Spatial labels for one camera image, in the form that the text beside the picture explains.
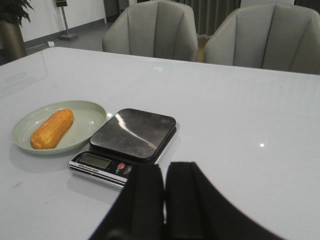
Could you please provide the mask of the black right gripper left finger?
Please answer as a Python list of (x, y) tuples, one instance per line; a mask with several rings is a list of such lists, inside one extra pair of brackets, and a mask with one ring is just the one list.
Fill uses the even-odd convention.
[(156, 164), (135, 165), (125, 187), (91, 240), (161, 240), (164, 232), (164, 183)]

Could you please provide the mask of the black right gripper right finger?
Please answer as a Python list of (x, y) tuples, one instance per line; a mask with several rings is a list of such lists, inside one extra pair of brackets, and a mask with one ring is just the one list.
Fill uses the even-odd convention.
[(278, 240), (230, 203), (195, 162), (172, 162), (165, 181), (166, 239)]

